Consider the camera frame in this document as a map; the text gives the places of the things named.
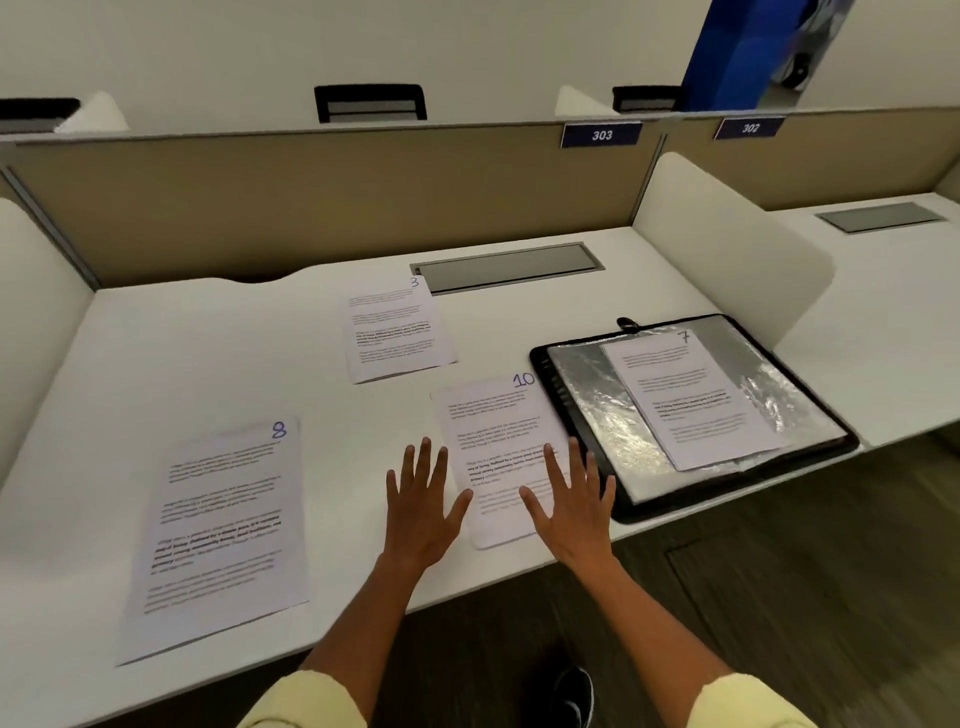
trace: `yellow sleeve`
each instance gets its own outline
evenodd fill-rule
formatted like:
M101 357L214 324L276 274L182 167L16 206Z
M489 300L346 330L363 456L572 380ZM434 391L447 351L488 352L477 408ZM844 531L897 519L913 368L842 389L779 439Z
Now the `yellow sleeve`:
M751 675L727 675L700 691L686 728L816 728Z
M238 728L367 728L353 698L329 675L299 670L263 693Z

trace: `black clipboard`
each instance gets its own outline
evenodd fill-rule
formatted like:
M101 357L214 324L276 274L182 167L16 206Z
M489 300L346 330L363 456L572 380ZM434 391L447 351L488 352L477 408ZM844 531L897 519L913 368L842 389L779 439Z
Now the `black clipboard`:
M560 376L548 350L552 347L587 344L601 342L605 339L613 339L623 336L624 333L643 331L650 328L659 328L672 326L676 324L685 324L691 321L720 316L724 318L736 331L742 335L750 344L760 352L763 357L774 367L776 367L784 377L786 377L794 386L807 396L820 410L830 417L844 431L842 437L829 440L809 448L787 452L779 457L769 460L765 463L750 468L746 472L718 475L707 480L702 480L691 485L687 485L679 490L667 493L663 496L651 498L641 503L634 503L624 488L617 488L616 498L613 503L613 519L621 523L638 523L649 521L658 516L664 516L674 511L679 511L691 506L698 505L707 500L724 496L729 493L748 488L764 480L787 475L794 471L817 465L818 463L832 460L833 458L853 452L860 446L853 431L840 420L820 399L801 382L773 353L763 348L757 340L747 332L747 330L736 322L735 319L726 314L716 313L706 316L690 316L674 321L663 321L648 326L625 326L622 322L633 322L630 319L618 319L617 323L621 325L621 330L612 333L605 333L599 336L590 336L584 339L572 339L570 341L556 342L545 346L536 347L530 351L530 363L540 378L540 384L546 391L547 397L553 404L554 409L560 416L567 433L577 437L581 443L581 450L586 453L587 450L593 452L597 461L597 467L600 470L601 482L606 480L608 475L617 476L610 458L603 451L600 443L593 434L593 430L588 424L583 413L580 411L575 399L570 395L569 390L563 378Z

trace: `forearm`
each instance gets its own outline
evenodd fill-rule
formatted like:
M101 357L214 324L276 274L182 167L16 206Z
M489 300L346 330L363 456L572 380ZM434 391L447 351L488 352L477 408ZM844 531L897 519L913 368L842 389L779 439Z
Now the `forearm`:
M703 687L731 669L612 556L575 571L630 654L667 728L684 728Z
M396 630L419 579L415 570L381 556L357 596L300 666L343 685L367 722Z

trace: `hand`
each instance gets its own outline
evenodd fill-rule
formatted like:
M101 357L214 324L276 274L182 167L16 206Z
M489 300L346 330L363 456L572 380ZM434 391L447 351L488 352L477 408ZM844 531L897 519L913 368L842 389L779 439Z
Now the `hand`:
M426 568L436 564L460 533L460 525L473 497L465 490L453 501L450 515L444 518L446 448L440 448L437 467L430 475L430 439L423 438L420 457L414 469L412 445L403 453L400 487L396 473L387 472L387 539L383 556L392 566L409 570L419 579Z
M616 479L612 475L607 478L607 488L600 498L600 473L593 453L587 453L587 468L584 469L577 438L571 437L569 444L569 487L557 465L553 448L543 446L543 459L553 487L553 517L546 517L537 496L529 488L520 488L520 498L550 553L583 580L613 558L610 513Z

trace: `finger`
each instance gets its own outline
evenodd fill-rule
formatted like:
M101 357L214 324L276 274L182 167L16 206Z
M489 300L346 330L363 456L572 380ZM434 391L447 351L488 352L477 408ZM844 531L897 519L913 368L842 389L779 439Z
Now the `finger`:
M450 513L446 516L446 522L452 529L454 538L460 533L460 526L464 523L464 516L467 514L467 508L472 499L473 491L467 488L453 501L453 507L450 508Z
M600 497L600 472L592 452L587 453L587 492L593 497Z
M532 490L523 485L520 486L520 500L522 500L523 505L527 507L527 513L530 514L530 519L534 522L534 528L537 529L537 533L541 538L544 538L543 534L546 533L547 528L550 527L550 519L543 513L543 506L540 505L537 496L534 495Z
M426 488L426 479L430 476L430 438L420 442L420 457L417 458L417 470L414 472L414 485Z
M570 438L570 488L576 490L584 485L587 475L584 473L584 461L580 457L580 441Z
M408 445L407 449L403 451L403 467L400 468L400 492L410 490L410 486L414 484L414 452L417 449L412 445Z
M430 476L431 491L436 491L440 498L444 497L444 485L446 485L446 448L440 448L437 453L437 464L433 467L433 475Z
M564 472L557 464L557 456L553 454L553 446L550 443L543 446L543 462L546 463L546 474L550 478L554 500L564 497L569 489L566 487Z
M396 500L396 473L387 471L387 507L389 508Z
M613 499L616 496L616 478L612 475L607 476L607 484L604 486L603 500L604 508L607 509L607 515L613 510Z

